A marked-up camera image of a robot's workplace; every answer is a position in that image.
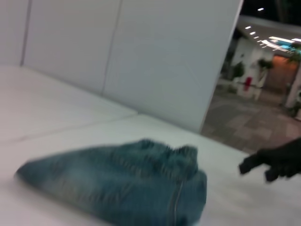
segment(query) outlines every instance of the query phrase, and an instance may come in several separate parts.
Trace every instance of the red object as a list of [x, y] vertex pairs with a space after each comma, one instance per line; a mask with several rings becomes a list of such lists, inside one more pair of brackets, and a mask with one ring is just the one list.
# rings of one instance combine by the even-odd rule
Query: red object
[[245, 87], [244, 87], [244, 90], [245, 91], [248, 91], [250, 85], [252, 83], [252, 77], [247, 77], [246, 81], [245, 81]]

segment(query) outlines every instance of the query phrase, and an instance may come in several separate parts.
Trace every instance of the ceiling light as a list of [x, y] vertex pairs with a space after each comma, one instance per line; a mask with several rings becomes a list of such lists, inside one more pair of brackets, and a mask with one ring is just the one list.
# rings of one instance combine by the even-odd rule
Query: ceiling light
[[288, 39], [282, 39], [282, 38], [278, 38], [278, 37], [269, 37], [270, 39], [276, 39], [279, 41], [285, 41], [285, 42], [289, 42], [289, 43], [294, 43], [294, 41], [288, 40]]
[[262, 43], [266, 44], [268, 47], [276, 48], [276, 49], [281, 50], [281, 51], [283, 51], [283, 52], [287, 52], [287, 51], [288, 51], [288, 50], [285, 49], [285, 48], [281, 48], [281, 47], [278, 46], [278, 45], [275, 45], [275, 44], [270, 43], [268, 40], [263, 40]]

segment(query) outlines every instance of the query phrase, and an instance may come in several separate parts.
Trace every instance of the blue denim jeans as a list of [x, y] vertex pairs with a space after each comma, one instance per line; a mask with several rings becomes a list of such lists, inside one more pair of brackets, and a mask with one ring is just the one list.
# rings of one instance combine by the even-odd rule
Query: blue denim jeans
[[16, 174], [115, 225], [190, 226], [206, 202], [206, 175], [196, 159], [194, 147], [142, 140], [30, 161]]

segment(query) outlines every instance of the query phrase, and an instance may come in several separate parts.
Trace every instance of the white surface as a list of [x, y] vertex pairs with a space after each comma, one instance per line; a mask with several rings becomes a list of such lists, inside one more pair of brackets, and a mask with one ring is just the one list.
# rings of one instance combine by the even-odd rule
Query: white surface
[[263, 178], [264, 167], [240, 177], [237, 165], [246, 154], [144, 115], [1, 145], [1, 223], [6, 226], [105, 225], [25, 189], [13, 179], [13, 174], [31, 158], [93, 145], [122, 144], [141, 138], [162, 141], [173, 147], [185, 144], [198, 147], [199, 167], [208, 175], [202, 226], [300, 226], [300, 178], [267, 185]]
[[0, 67], [0, 143], [135, 114], [29, 69]]
[[0, 65], [19, 65], [28, 0], [0, 1]]
[[241, 0], [124, 0], [105, 96], [198, 132]]
[[119, 3], [34, 0], [25, 65], [100, 93]]

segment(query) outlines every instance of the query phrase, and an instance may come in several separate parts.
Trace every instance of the jeans seam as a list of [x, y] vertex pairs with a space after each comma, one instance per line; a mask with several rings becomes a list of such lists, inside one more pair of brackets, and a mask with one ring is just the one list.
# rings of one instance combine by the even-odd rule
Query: jeans seam
[[178, 206], [178, 201], [180, 198], [180, 194], [182, 191], [183, 183], [181, 182], [180, 184], [176, 185], [176, 188], [173, 192], [172, 199], [169, 204], [169, 211], [170, 211], [170, 219], [167, 220], [167, 225], [168, 226], [176, 226], [176, 220], [177, 220], [177, 206]]

